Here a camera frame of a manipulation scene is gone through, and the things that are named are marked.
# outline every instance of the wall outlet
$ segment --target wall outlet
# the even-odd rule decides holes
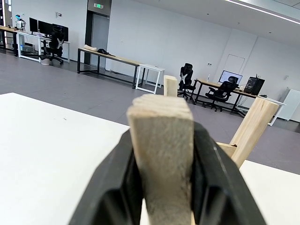
[[[56,18],[62,17],[62,14],[61,14],[61,13],[58,13],[58,12],[55,12],[55,16],[56,16]]]

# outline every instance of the exit sign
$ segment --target exit sign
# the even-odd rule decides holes
[[[95,8],[103,8],[103,7],[104,7],[104,5],[101,5],[101,4],[94,3],[94,7],[95,7]]]

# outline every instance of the black computer case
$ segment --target black computer case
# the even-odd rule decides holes
[[[263,83],[264,83],[263,79],[250,77],[244,89],[244,92],[252,95],[258,95],[263,86]]]

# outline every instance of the white desk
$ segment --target white desk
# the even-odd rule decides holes
[[[0,224],[68,225],[94,170],[126,130],[21,95],[0,95]],[[269,225],[300,224],[300,176],[247,161],[241,173]]]
[[[38,47],[37,48],[38,48],[38,54],[39,55],[42,54],[41,41],[42,40],[50,41],[51,39],[47,38],[47,37],[39,37],[39,36],[36,36],[36,35],[28,34],[28,33],[22,32],[22,31],[17,31],[17,44],[18,44],[19,58],[25,58],[25,59],[29,59],[29,60],[41,62],[41,58],[40,57],[38,59],[35,59],[35,58],[32,58],[32,57],[25,56],[25,55],[21,54],[21,48],[20,48],[20,45],[21,45],[20,44],[20,36],[21,35],[28,36],[28,37],[31,37],[31,38],[37,38],[37,41],[38,41]],[[67,60],[66,61],[70,62],[70,42],[64,41],[64,44],[67,44]]]
[[[277,110],[277,113],[274,115],[274,118],[272,119],[271,123],[268,123],[268,125],[269,125],[270,127],[272,127],[273,124],[274,124],[274,122],[275,122],[275,120],[277,119],[278,115],[280,114],[280,112],[281,112],[283,106],[285,106],[286,104],[284,104],[284,103],[282,103],[282,102],[279,102],[279,101],[276,101],[276,100],[274,100],[274,99],[272,99],[272,98],[269,98],[269,97],[261,97],[261,96],[258,96],[258,97],[259,97],[259,98],[262,98],[262,99],[266,99],[266,100],[268,100],[268,101],[270,101],[270,102],[274,102],[274,103],[276,103],[276,104],[279,105],[279,108],[278,108],[278,110]]]
[[[154,91],[151,91],[151,90],[148,90],[148,89],[145,89],[145,88],[140,88],[140,87],[138,86],[139,79],[140,79],[140,75],[141,75],[141,69],[142,69],[142,68],[144,68],[144,69],[147,70],[146,84],[155,86]],[[156,79],[156,83],[155,83],[155,84],[152,84],[152,83],[148,82],[149,70],[158,72],[158,75],[157,75],[157,79]],[[147,91],[147,92],[156,94],[156,90],[157,90],[157,88],[158,88],[159,77],[160,77],[161,75],[163,76],[164,73],[165,73],[165,69],[163,69],[163,68],[159,68],[159,67],[156,67],[156,66],[153,66],[153,65],[149,65],[149,64],[140,64],[140,68],[139,68],[139,72],[138,72],[138,76],[137,76],[137,82],[136,82],[136,87],[135,87],[135,89],[139,89],[139,90],[143,90],[143,91]]]

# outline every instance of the desk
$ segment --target desk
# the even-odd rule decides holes
[[[276,101],[276,100],[274,100],[274,99],[272,99],[272,98],[269,98],[269,97],[261,97],[261,96],[258,96],[258,97],[259,97],[259,98],[262,98],[262,99],[266,99],[266,100],[268,100],[268,101],[270,101],[270,102],[274,102],[274,103],[276,103],[277,105],[279,105],[279,108],[278,108],[278,110],[277,110],[277,113],[274,115],[274,118],[272,119],[272,121],[271,121],[270,123],[268,123],[268,125],[269,125],[270,127],[272,127],[273,124],[274,124],[274,122],[275,122],[275,120],[276,120],[277,117],[279,116],[279,114],[280,114],[280,112],[281,112],[283,106],[285,106],[286,104],[284,104],[284,103],[282,103],[282,102],[279,102],[279,101]]]
[[[81,57],[80,53],[81,52],[89,53],[89,54],[93,54],[93,55],[98,56],[97,70],[80,70],[80,57]],[[117,77],[114,77],[114,76],[109,76],[109,75],[101,74],[100,73],[100,57],[103,57],[103,58],[106,58],[106,59],[110,59],[110,60],[115,60],[115,61],[118,61],[118,62],[122,62],[122,63],[134,66],[135,67],[135,74],[134,74],[134,77],[133,77],[133,81],[130,82],[128,80],[120,79],[120,78],[117,78]],[[88,49],[84,49],[84,48],[78,48],[77,73],[91,72],[91,73],[95,73],[95,74],[98,74],[98,75],[107,76],[107,77],[110,77],[112,79],[116,79],[116,80],[119,80],[119,81],[124,81],[124,82],[127,82],[127,83],[132,83],[132,89],[135,88],[135,80],[136,80],[137,68],[140,66],[140,64],[141,63],[139,63],[137,61],[128,60],[128,59],[125,59],[125,58],[122,58],[122,57],[105,55],[105,54],[98,53],[96,51],[92,51],[92,50],[88,50]]]
[[[193,100],[193,93],[194,93],[194,91],[192,92],[191,98],[190,98],[190,99],[194,102],[194,105],[195,105],[197,102],[204,102],[204,101],[198,100],[198,98],[199,98],[199,96],[200,96],[200,91],[201,91],[201,88],[202,88],[203,85],[209,86],[209,87],[213,87],[213,88],[219,88],[219,87],[221,86],[220,84],[217,84],[217,83],[211,83],[211,82],[208,82],[208,81],[205,81],[205,80],[198,80],[198,79],[196,79],[196,80],[195,80],[195,83],[194,83],[194,87],[195,87],[195,88],[196,88],[196,85],[197,85],[198,82],[200,83],[200,88],[199,88],[199,90],[198,90],[196,99]],[[232,107],[232,108],[222,107],[222,108],[224,108],[224,109],[229,109],[229,110],[232,110],[232,111],[235,111],[235,112],[240,113],[240,114],[242,114],[243,116],[245,116],[245,113],[241,112],[241,111],[238,110],[238,108],[236,107],[236,105],[237,105],[237,103],[238,103],[238,101],[239,101],[241,95],[247,96],[247,97],[250,97],[250,98],[257,98],[257,95],[251,95],[251,94],[245,93],[245,92],[243,92],[243,91],[241,91],[241,90],[239,90],[239,89],[235,89],[234,91],[232,91],[232,93],[238,94],[238,97],[237,97],[237,99],[236,99],[236,101],[235,101],[233,107]]]
[[[28,34],[28,33],[25,33],[25,32],[17,31],[17,45],[18,45],[19,58],[25,58],[25,59],[29,59],[29,60],[32,60],[32,61],[41,62],[40,57],[38,57],[38,59],[35,59],[35,58],[32,58],[32,57],[22,55],[21,48],[20,48],[20,45],[21,45],[20,44],[20,35],[28,36],[28,37],[31,37],[31,38],[37,38],[37,41],[38,41],[38,55],[42,54],[41,41],[42,40],[51,41],[51,39],[47,38],[47,37],[39,37],[39,36],[36,36],[36,35],[33,35],[33,34]],[[64,44],[67,44],[67,62],[70,62],[70,42],[64,41]]]
[[[129,127],[14,93],[0,95],[0,112],[0,224],[68,225]],[[299,175],[248,161],[240,171],[268,225],[300,224]]]
[[[8,27],[0,26],[0,31],[2,33],[2,41],[3,41],[3,48],[6,50],[14,51],[14,55],[18,56],[18,50],[17,50],[17,41],[16,41],[16,30]],[[13,43],[14,43],[14,49],[6,48],[6,42],[5,42],[5,32],[12,33],[13,34]]]
[[[162,73],[162,76],[163,76],[164,73],[165,73],[165,69],[159,68],[159,67],[156,67],[156,66],[152,66],[152,65],[148,65],[148,64],[140,64],[139,73],[138,73],[138,76],[137,76],[137,80],[138,80],[138,81],[139,81],[139,79],[140,79],[140,73],[141,73],[141,69],[142,69],[142,68],[144,69],[143,75],[142,75],[142,82],[143,82],[143,80],[144,80],[145,69],[146,69],[146,70],[147,70],[146,83],[147,83],[147,84],[150,84],[150,85],[152,85],[152,86],[155,86],[155,89],[154,89],[154,91],[151,91],[151,90],[148,90],[148,89],[145,89],[145,88],[140,88],[138,82],[136,82],[136,87],[135,87],[135,89],[140,89],[140,90],[144,90],[144,91],[147,91],[147,92],[156,94],[156,89],[158,88],[158,81],[159,81],[160,74]],[[148,83],[148,74],[149,74],[149,70],[153,70],[153,71],[155,71],[155,72],[158,72],[158,75],[157,75],[157,79],[156,79],[155,85],[152,84],[152,83]]]

